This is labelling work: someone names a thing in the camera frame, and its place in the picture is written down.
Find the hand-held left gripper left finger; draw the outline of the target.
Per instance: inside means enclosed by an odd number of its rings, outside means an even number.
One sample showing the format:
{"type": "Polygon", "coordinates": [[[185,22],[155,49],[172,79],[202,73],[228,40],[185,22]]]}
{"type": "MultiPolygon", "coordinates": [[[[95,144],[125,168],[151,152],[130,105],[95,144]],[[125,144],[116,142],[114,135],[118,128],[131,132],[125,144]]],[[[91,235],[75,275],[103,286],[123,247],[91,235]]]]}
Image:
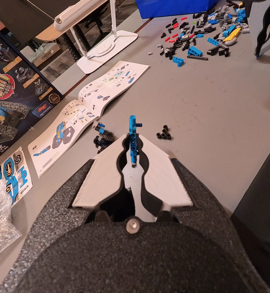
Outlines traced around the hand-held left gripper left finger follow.
{"type": "Polygon", "coordinates": [[[130,135],[123,134],[94,158],[74,198],[73,208],[104,210],[114,217],[131,216],[131,190],[125,188],[122,173],[129,147],[130,135]]]}

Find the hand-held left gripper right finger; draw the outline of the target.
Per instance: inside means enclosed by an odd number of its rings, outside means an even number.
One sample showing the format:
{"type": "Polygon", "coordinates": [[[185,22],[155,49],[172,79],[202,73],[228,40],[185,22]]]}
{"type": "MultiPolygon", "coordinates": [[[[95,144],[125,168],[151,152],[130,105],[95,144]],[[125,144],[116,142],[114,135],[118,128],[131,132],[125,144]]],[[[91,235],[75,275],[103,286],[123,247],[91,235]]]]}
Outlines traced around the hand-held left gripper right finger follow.
{"type": "Polygon", "coordinates": [[[141,134],[137,135],[141,178],[141,203],[154,217],[161,211],[192,207],[193,201],[170,156],[141,134]]]}

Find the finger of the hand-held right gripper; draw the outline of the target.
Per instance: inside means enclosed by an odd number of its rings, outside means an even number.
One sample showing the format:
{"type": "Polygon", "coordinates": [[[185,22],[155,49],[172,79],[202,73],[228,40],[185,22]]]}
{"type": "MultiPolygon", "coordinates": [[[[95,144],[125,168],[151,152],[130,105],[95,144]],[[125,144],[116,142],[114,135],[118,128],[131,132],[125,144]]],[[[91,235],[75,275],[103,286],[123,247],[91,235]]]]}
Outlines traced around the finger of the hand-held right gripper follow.
{"type": "Polygon", "coordinates": [[[251,36],[254,38],[254,55],[270,50],[270,0],[254,1],[251,7],[251,36]]]}

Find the blue beam brick assembly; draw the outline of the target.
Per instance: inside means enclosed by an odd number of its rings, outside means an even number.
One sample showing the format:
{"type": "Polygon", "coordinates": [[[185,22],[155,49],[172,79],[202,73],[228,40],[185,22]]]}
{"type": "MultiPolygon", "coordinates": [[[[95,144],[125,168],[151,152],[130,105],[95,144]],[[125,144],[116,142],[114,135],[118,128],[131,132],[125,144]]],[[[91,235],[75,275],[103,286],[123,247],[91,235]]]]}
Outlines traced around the blue beam brick assembly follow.
{"type": "Polygon", "coordinates": [[[130,134],[130,157],[131,162],[137,162],[137,133],[136,133],[136,116],[131,115],[129,118],[129,134],[130,134]]]}

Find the grey desk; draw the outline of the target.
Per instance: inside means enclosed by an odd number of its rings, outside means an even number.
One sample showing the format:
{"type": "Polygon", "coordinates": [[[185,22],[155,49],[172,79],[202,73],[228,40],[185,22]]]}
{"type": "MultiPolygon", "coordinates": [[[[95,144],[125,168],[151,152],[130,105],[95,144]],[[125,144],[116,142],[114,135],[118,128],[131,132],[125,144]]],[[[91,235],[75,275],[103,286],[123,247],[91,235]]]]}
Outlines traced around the grey desk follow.
{"type": "Polygon", "coordinates": [[[28,145],[55,120],[79,91],[118,61],[150,65],[124,94],[108,104],[102,122],[117,137],[128,132],[130,115],[143,124],[139,132],[203,182],[231,215],[270,153],[270,51],[256,58],[250,34],[240,35],[231,55],[187,59],[177,68],[159,55],[165,24],[174,17],[143,20],[138,11],[119,29],[138,39],[88,77],[74,64],[53,85],[64,100],[1,157],[3,163],[22,147],[33,188],[12,208],[12,223],[22,237],[0,253],[0,283],[18,257],[24,240],[50,197],[97,151],[95,131],[88,127],[76,143],[40,179],[28,145]],[[171,140],[158,139],[163,126],[171,140]]]}

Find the small black blue gear assembly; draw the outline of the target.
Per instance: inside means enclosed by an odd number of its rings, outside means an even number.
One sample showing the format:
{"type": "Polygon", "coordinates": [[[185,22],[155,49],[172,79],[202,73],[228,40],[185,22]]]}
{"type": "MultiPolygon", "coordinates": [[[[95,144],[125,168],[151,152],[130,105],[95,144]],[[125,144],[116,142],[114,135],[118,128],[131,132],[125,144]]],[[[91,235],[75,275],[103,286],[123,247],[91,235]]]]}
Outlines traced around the small black blue gear assembly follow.
{"type": "Polygon", "coordinates": [[[96,148],[98,149],[97,154],[101,153],[104,149],[110,146],[114,141],[113,132],[106,130],[105,125],[101,124],[99,121],[94,121],[92,128],[98,131],[99,135],[93,140],[96,148]]]}

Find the pile of small brick parts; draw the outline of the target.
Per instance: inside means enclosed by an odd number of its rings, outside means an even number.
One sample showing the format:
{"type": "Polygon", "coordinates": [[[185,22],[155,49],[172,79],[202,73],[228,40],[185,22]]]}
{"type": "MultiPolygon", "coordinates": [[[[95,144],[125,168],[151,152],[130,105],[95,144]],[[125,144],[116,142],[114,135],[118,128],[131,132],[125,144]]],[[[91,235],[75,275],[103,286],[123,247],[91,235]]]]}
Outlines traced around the pile of small brick parts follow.
{"type": "Polygon", "coordinates": [[[207,56],[229,57],[229,49],[237,43],[238,36],[250,32],[246,20],[243,2],[236,4],[232,1],[226,1],[225,5],[217,9],[213,7],[204,12],[194,13],[191,23],[188,22],[188,16],[174,18],[166,25],[160,36],[166,46],[157,45],[160,49],[159,55],[172,60],[173,57],[178,57],[177,50],[188,53],[190,46],[199,49],[197,41],[207,38],[208,44],[212,46],[206,51],[207,56]]]}

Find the blue plastic bin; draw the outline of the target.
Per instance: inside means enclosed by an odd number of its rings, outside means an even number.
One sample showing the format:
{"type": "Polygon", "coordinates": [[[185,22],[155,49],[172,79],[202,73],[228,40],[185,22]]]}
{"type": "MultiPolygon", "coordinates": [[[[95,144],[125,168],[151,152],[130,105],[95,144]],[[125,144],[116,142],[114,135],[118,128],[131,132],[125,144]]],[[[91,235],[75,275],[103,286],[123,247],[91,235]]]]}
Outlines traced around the blue plastic bin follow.
{"type": "Polygon", "coordinates": [[[217,0],[137,0],[142,19],[207,11],[217,0]]]}

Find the instruction booklet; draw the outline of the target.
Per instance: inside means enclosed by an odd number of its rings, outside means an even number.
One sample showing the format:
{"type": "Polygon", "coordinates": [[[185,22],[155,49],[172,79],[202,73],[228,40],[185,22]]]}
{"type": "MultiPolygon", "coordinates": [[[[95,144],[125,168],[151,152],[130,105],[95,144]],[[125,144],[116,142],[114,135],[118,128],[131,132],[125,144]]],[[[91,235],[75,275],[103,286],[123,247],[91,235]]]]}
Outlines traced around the instruction booklet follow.
{"type": "Polygon", "coordinates": [[[74,144],[82,132],[100,118],[105,107],[131,87],[150,65],[119,61],[106,74],[83,87],[52,124],[29,146],[38,178],[74,144]]]}

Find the blue sticker sheet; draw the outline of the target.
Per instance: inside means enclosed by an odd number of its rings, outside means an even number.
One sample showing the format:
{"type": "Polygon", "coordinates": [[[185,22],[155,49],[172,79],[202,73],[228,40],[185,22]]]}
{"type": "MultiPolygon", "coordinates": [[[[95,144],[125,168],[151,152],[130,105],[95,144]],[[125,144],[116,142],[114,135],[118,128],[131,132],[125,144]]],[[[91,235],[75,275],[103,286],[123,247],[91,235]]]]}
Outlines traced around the blue sticker sheet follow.
{"type": "Polygon", "coordinates": [[[33,187],[22,147],[0,165],[0,181],[14,206],[33,187]]]}

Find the robot kit box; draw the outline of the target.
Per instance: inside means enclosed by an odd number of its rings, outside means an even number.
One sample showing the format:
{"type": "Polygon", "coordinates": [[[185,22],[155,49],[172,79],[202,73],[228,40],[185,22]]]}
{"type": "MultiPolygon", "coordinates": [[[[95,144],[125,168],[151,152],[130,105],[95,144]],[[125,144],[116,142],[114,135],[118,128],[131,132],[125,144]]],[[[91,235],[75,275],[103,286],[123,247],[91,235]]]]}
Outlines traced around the robot kit box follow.
{"type": "Polygon", "coordinates": [[[63,98],[0,33],[0,156],[63,98]]]}

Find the white folding stand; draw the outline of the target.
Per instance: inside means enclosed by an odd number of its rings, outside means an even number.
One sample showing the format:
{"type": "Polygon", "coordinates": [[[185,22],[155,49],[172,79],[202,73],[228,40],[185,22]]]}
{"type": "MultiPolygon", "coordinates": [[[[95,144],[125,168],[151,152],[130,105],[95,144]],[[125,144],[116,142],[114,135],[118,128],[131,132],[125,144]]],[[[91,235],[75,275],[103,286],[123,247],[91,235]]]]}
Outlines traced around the white folding stand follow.
{"type": "Polygon", "coordinates": [[[54,27],[57,31],[71,30],[82,53],[82,57],[77,61],[77,65],[85,74],[93,73],[138,38],[137,33],[124,30],[117,31],[115,0],[111,0],[112,29],[110,36],[96,47],[85,52],[78,41],[73,26],[84,18],[87,12],[94,8],[94,5],[97,3],[98,1],[81,0],[75,5],[69,6],[54,19],[54,27]]]}

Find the cardboard box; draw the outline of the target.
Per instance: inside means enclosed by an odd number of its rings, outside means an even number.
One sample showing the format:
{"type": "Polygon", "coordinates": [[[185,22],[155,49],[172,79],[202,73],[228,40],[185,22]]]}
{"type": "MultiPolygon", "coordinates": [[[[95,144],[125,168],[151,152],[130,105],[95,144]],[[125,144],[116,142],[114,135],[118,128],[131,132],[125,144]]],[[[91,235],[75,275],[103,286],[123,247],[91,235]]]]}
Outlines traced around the cardboard box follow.
{"type": "Polygon", "coordinates": [[[60,56],[67,49],[66,45],[61,45],[56,42],[43,43],[39,49],[36,49],[35,57],[32,63],[39,67],[45,62],[50,62],[60,56]]]}

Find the black partition panel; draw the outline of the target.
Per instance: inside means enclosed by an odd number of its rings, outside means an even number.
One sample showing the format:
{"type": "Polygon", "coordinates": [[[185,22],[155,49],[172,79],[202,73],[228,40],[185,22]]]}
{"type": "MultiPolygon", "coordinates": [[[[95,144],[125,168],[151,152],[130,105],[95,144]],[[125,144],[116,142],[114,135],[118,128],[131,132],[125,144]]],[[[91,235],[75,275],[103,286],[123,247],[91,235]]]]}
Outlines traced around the black partition panel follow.
{"type": "Polygon", "coordinates": [[[22,44],[51,27],[72,0],[0,0],[0,20],[22,44]]]}

